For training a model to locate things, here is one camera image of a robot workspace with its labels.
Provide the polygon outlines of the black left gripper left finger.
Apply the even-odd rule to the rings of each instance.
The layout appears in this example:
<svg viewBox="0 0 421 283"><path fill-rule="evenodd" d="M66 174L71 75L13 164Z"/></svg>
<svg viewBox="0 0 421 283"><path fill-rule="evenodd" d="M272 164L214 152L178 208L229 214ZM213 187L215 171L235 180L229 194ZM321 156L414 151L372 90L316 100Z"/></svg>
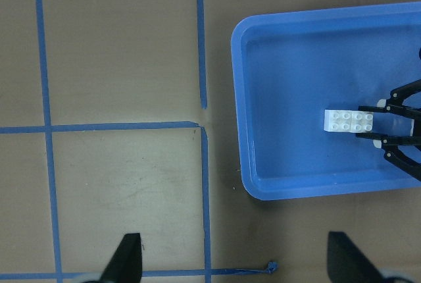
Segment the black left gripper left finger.
<svg viewBox="0 0 421 283"><path fill-rule="evenodd" d="M140 233L125 234L99 282L139 283L143 274Z"/></svg>

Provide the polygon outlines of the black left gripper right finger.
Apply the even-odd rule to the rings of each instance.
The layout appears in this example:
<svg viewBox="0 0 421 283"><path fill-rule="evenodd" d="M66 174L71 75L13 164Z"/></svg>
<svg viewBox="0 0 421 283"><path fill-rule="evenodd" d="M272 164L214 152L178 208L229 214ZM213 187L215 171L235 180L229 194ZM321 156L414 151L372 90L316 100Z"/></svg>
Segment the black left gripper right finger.
<svg viewBox="0 0 421 283"><path fill-rule="evenodd" d="M327 273L331 282L383 282L384 277L344 232L330 231Z"/></svg>

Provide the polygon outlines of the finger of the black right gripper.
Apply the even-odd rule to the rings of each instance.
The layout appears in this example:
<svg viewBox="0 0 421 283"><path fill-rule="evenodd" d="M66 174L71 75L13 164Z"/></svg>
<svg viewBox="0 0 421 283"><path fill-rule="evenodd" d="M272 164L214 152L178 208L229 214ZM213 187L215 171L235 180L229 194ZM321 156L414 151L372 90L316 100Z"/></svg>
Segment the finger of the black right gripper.
<svg viewBox="0 0 421 283"><path fill-rule="evenodd" d="M406 156L400 146L413 146L420 150L420 136L388 136L379 133L356 133L357 138L380 143L384 159L406 174L420 181L420 163Z"/></svg>
<svg viewBox="0 0 421 283"><path fill-rule="evenodd" d="M391 113L409 119L420 119L420 109L404 105L410 96L420 92L420 80L395 88L390 92L390 98L381 107L359 106L359 111L372 113Z"/></svg>

